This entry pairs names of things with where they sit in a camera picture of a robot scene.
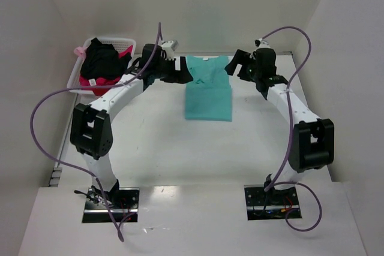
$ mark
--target white floor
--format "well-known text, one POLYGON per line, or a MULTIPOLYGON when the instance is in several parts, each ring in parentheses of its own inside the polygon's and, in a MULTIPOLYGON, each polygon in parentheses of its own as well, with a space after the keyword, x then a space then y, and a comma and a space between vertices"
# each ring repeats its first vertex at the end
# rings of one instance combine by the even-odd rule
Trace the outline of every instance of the white floor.
MULTIPOLYGON (((291 56, 278 56, 277 67, 286 78, 295 69, 291 56)), ((39 191, 20 255, 365 255, 343 187, 327 168, 303 181, 323 204, 314 231, 247 221, 244 185, 276 171, 288 124, 254 84, 231 77, 231 85, 232 122, 185 121, 185 87, 162 82, 115 118, 113 170, 121 186, 140 187, 139 221, 125 225, 125 243, 112 224, 81 224, 84 199, 73 189, 85 191, 91 180, 63 167, 59 188, 39 191)), ((298 80, 292 88, 305 101, 298 80)), ((62 160, 85 167, 68 142, 62 160)), ((303 219, 294 223, 308 227, 318 208, 305 190, 298 196, 303 219)))

